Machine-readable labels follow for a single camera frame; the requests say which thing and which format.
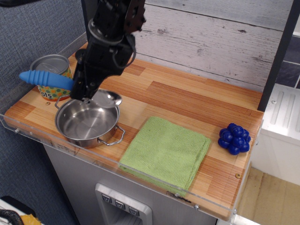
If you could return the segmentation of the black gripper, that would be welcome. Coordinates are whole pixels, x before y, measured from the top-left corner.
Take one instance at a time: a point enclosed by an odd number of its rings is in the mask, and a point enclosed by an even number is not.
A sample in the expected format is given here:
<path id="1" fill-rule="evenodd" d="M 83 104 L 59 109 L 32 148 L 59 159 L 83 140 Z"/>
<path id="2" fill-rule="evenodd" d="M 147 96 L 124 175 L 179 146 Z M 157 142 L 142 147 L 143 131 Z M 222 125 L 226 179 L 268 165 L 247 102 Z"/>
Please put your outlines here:
<path id="1" fill-rule="evenodd" d="M 121 75 L 135 57 L 133 35 L 125 35 L 117 43 L 92 37 L 86 49 L 77 51 L 77 65 L 70 97 L 77 100 L 91 99 L 106 78 Z"/>

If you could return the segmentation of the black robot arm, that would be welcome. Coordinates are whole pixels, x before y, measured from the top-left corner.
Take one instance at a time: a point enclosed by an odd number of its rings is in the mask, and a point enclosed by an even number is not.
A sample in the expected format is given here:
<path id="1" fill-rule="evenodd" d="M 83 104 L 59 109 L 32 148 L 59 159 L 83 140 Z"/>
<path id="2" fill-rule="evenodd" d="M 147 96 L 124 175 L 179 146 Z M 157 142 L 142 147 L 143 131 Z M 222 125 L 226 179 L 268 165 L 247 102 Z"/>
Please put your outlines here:
<path id="1" fill-rule="evenodd" d="M 75 53 L 77 65 L 70 97 L 91 99 L 101 83 L 121 75 L 135 59 L 135 37 L 146 19 L 143 0 L 83 0 L 88 38 L 86 49 Z"/>

